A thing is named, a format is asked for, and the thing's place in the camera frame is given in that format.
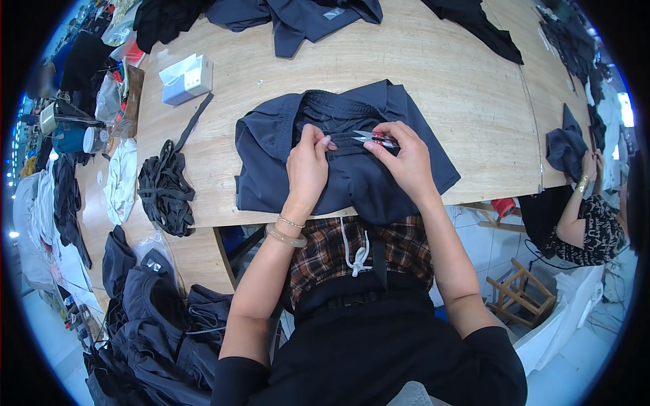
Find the black elastic band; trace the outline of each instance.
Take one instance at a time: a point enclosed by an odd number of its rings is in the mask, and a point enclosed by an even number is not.
[[[386,270],[386,242],[382,240],[374,226],[364,220],[363,228],[368,231],[370,246],[372,248],[372,270],[377,275],[384,290],[388,291],[388,272]]]
[[[160,155],[145,160],[138,176],[138,195],[142,198],[142,208],[149,221],[178,237],[192,232],[192,229],[188,229],[189,225],[194,224],[189,202],[194,199],[195,193],[183,177],[185,156],[180,151],[213,97],[212,93],[208,93],[201,102],[178,140],[178,145],[174,147],[173,141],[165,141]]]

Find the plaid shirt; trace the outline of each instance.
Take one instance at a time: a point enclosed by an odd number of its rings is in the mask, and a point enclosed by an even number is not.
[[[343,224],[350,246],[349,260],[353,263],[357,250],[366,246],[364,226],[358,217],[345,217]],[[422,216],[408,216],[401,222],[376,226],[375,229],[386,243],[386,270],[411,273],[429,290],[434,284],[434,270]],[[294,309],[302,292],[329,279],[352,274],[345,261],[340,218],[311,220],[307,222],[303,235],[307,237],[307,246],[296,250],[289,266]],[[372,266],[372,249],[369,246],[366,249],[370,253],[364,265]]]

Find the wooden table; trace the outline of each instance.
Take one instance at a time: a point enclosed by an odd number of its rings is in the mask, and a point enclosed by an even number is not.
[[[544,40],[540,27],[541,18],[532,1],[484,0],[483,9],[490,9],[495,16],[496,20],[491,20],[494,25],[510,31],[512,41],[521,51],[525,63],[521,70],[539,139],[539,153],[543,164],[542,188],[570,184],[571,179],[553,169],[545,159],[546,134],[562,127],[562,106],[566,103],[582,129],[587,146],[591,149],[590,120],[584,87],[580,79],[569,76],[557,50]]]
[[[201,283],[221,293],[232,292],[234,280],[216,227],[277,218],[237,210],[234,176],[240,173],[241,160],[234,139],[239,118],[283,94],[314,88],[343,92],[386,78],[403,84],[462,176],[444,194],[446,205],[532,194],[565,184],[564,175],[543,158],[545,134],[562,125],[563,102],[588,133],[584,89],[575,78],[577,94],[569,89],[566,69],[546,50],[531,6],[528,0],[483,3],[488,19],[511,31],[526,63],[523,67],[498,56],[463,27],[441,21],[418,0],[383,0],[381,25],[359,20],[317,44],[305,41],[292,59],[274,56],[271,24],[235,33],[203,16],[170,44],[154,45],[140,104],[138,170],[145,159],[159,154],[165,140],[180,137],[204,98],[176,107],[164,105],[158,71],[193,53],[214,62],[215,97],[183,148],[185,178],[196,190],[191,205],[197,229],[189,237],[166,236],[182,285]],[[107,168],[101,156],[77,167],[84,200],[79,221],[93,261],[89,272],[93,286],[103,286],[101,258],[113,228],[101,190],[105,180],[101,186],[96,181],[99,170],[107,176]],[[327,216],[355,213],[349,208]],[[139,199],[123,228],[130,244],[152,233]],[[95,292],[105,308],[105,291],[97,287]]]
[[[317,44],[305,41],[291,60],[274,56],[271,24],[231,32],[201,17],[168,45],[155,44],[142,90],[138,163],[158,155],[166,139],[177,140],[203,100],[162,104],[157,75],[197,53],[214,62],[215,97],[183,148],[186,178],[196,190],[196,227],[277,217],[235,206],[239,118],[283,94],[343,92],[386,78],[405,86],[462,176],[443,196],[445,204],[537,192],[538,134],[519,66],[421,1],[385,0],[382,9],[381,25],[359,20]]]

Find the hand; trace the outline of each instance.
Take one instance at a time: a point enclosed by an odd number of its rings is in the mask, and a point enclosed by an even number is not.
[[[300,142],[289,153],[289,196],[282,209],[287,220],[303,224],[316,206],[328,177],[325,151],[337,149],[321,129],[305,124]]]
[[[400,151],[396,157],[380,144],[365,142],[363,147],[377,157],[391,172],[398,185],[420,206],[430,196],[439,196],[431,175],[429,149],[411,127],[397,121],[381,123],[373,129],[397,140]]]
[[[582,157],[582,173],[591,181],[596,176],[596,155],[588,151]]]
[[[600,149],[596,149],[594,155],[596,157],[596,174],[597,174],[596,176],[602,179],[603,172],[605,170],[605,159],[603,158],[603,153],[601,152]]]

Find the woman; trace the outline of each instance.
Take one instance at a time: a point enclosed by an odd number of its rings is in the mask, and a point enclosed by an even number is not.
[[[267,227],[233,298],[213,405],[386,405],[413,385],[452,405],[525,403],[521,361],[483,305],[476,272],[432,179],[426,145],[401,122],[374,131],[396,139],[399,154],[374,143],[364,147],[421,215],[386,227],[355,218],[316,220],[302,235],[327,183],[326,151],[337,148],[305,125],[287,160],[290,192],[280,218]],[[302,249],[291,245],[305,240]],[[270,365],[268,319],[290,266],[296,329]],[[450,324],[434,316],[427,294],[434,272]],[[409,381],[415,382],[405,387]]]
[[[548,259],[557,255],[579,266],[602,265],[625,245],[627,184],[621,188],[620,210],[612,208],[601,196],[603,168],[601,150],[587,151],[575,190],[567,185],[519,197],[526,231]],[[583,199],[594,178],[591,196]]]

